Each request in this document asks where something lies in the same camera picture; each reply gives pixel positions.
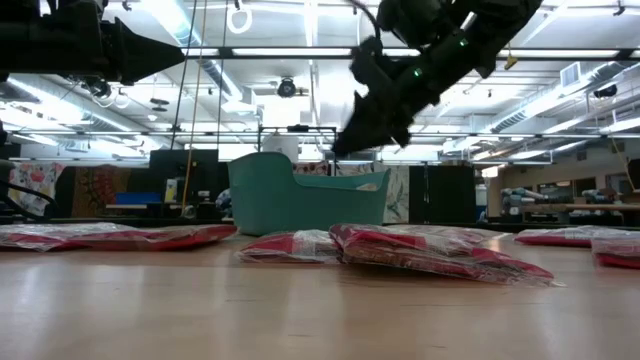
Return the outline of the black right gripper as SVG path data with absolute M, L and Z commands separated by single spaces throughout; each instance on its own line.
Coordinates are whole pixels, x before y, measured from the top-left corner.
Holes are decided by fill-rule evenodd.
M 352 50 L 352 74 L 368 88 L 354 93 L 353 112 L 338 134 L 332 151 L 348 155 L 411 140 L 413 115 L 437 104 L 440 95 L 473 69 L 473 36 L 454 31 L 420 51 L 393 59 L 371 36 Z

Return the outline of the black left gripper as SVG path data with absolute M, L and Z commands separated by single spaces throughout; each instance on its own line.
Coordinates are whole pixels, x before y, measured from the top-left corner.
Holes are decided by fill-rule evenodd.
M 110 0 L 45 1 L 49 13 L 40 18 L 40 73 L 135 83 L 184 61 L 180 47 L 139 35 L 119 18 L 115 22 L 104 20 Z M 177 54 L 129 57 L 120 68 L 119 40 L 128 51 Z

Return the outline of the red popcorn bag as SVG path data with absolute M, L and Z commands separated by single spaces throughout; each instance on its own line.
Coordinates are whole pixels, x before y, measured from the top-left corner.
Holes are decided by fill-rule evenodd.
M 229 224 L 133 228 L 78 235 L 69 242 L 104 251 L 172 251 L 221 241 L 236 231 L 237 228 Z
M 400 231 L 413 236 L 436 242 L 464 242 L 469 244 L 483 244 L 490 240 L 509 238 L 511 233 L 498 232 L 480 228 L 441 226 L 441 225 L 409 225 L 397 224 L 387 226 L 388 230 Z
M 243 262 L 341 264 L 339 245 L 327 231 L 299 230 L 264 235 L 235 253 Z
M 619 230 L 600 226 L 556 229 L 527 229 L 514 241 L 525 245 L 590 248 L 593 240 L 640 240 L 640 231 Z
M 553 286 L 554 275 L 534 264 L 444 235 L 374 225 L 329 229 L 347 263 L 388 266 L 501 285 Z
M 640 238 L 596 238 L 591 250 L 598 265 L 640 270 Z
M 0 248 L 19 248 L 48 252 L 81 248 L 75 238 L 133 230 L 133 227 L 109 222 L 77 224 L 0 225 Z

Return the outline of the floral panel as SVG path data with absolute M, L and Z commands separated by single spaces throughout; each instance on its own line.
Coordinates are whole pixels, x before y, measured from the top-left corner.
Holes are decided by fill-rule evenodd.
M 382 165 L 390 171 L 388 191 L 384 212 L 384 223 L 407 223 L 409 221 L 409 183 L 408 166 Z

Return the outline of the black metal stand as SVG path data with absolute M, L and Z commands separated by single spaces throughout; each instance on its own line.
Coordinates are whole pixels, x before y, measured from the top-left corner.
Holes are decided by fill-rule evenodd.
M 256 149 L 262 152 L 262 140 L 268 134 L 284 134 L 299 138 L 299 162 L 319 162 L 325 159 L 337 138 L 335 127 L 316 127 L 309 125 L 259 126 Z

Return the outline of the black cabinet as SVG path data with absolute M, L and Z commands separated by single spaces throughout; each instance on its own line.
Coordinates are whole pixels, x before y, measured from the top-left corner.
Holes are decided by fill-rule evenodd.
M 410 224 L 476 222 L 474 170 L 470 166 L 411 166 Z

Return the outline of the white bucket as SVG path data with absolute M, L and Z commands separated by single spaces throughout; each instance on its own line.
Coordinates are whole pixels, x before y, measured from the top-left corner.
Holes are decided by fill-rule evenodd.
M 299 160 L 299 138 L 292 135 L 268 134 L 261 144 L 262 152 L 277 152 L 285 155 L 292 163 Z

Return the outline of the teal plastic basket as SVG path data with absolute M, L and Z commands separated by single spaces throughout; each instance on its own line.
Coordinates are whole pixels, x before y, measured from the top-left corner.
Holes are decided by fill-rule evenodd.
M 328 230 L 338 223 L 383 223 L 390 172 L 354 176 L 302 175 L 278 152 L 228 164 L 232 218 L 239 232 Z

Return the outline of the overhead light bar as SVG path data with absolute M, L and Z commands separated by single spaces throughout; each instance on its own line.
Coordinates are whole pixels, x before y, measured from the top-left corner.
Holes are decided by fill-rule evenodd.
M 354 47 L 200 47 L 181 48 L 188 58 L 291 58 L 291 59 L 347 59 Z M 531 61 L 616 61 L 640 60 L 640 48 L 512 48 L 500 50 L 496 57 L 512 56 Z

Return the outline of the patterned brown tapestry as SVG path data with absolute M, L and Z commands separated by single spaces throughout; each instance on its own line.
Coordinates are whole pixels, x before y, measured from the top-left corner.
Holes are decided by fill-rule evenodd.
M 116 194 L 127 190 L 130 176 L 129 168 L 112 165 L 76 167 L 71 216 L 102 217 L 106 206 L 116 203 Z

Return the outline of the blue box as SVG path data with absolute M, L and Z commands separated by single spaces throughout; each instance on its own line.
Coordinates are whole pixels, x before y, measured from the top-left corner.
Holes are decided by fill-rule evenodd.
M 155 192 L 119 192 L 115 194 L 116 205 L 148 205 L 161 201 L 161 195 Z

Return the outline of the floral cloth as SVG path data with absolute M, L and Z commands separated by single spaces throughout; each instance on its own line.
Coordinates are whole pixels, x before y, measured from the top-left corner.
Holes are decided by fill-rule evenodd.
M 9 182 L 54 198 L 56 183 L 64 168 L 64 165 L 56 162 L 19 163 L 10 171 Z M 55 205 L 33 194 L 9 189 L 8 196 L 21 208 L 35 215 L 53 215 L 57 212 Z

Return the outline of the ceiling air vent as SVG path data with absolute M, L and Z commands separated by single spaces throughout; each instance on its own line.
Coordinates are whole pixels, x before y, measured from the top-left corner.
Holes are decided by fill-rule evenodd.
M 579 84 L 581 81 L 581 63 L 574 62 L 563 68 L 559 74 L 563 89 Z

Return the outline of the wooden workbench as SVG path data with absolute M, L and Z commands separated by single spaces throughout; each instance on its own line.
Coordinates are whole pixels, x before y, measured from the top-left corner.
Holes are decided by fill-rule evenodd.
M 625 226 L 640 226 L 640 204 L 529 204 L 520 207 L 520 213 L 556 213 L 561 223 L 568 223 L 573 211 L 619 212 Z

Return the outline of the silver ceiling air duct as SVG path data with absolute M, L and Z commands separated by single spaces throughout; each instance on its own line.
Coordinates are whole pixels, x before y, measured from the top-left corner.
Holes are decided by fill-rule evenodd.
M 144 8 L 160 23 L 171 37 L 183 48 L 205 46 L 202 31 L 195 27 L 193 15 L 187 14 L 182 0 L 141 0 Z M 252 92 L 242 89 L 222 69 L 221 63 L 212 59 L 198 60 L 200 68 L 218 87 L 223 99 L 221 108 L 227 113 L 256 114 L 257 106 L 252 101 Z

